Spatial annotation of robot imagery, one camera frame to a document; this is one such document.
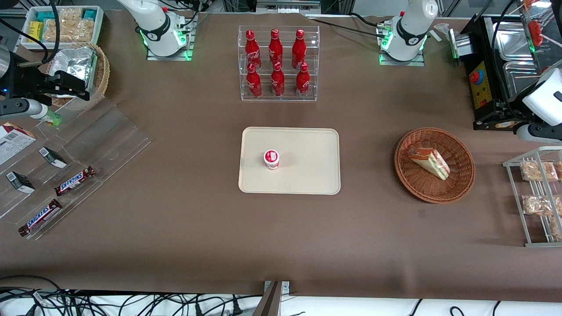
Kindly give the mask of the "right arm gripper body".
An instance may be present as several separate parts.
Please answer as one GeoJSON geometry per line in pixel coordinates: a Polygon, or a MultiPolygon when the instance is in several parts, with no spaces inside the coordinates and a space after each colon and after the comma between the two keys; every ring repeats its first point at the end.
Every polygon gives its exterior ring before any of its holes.
{"type": "Polygon", "coordinates": [[[36,101],[48,100],[43,92],[43,85],[47,81],[44,74],[36,67],[9,68],[9,98],[28,98],[36,101]]]}

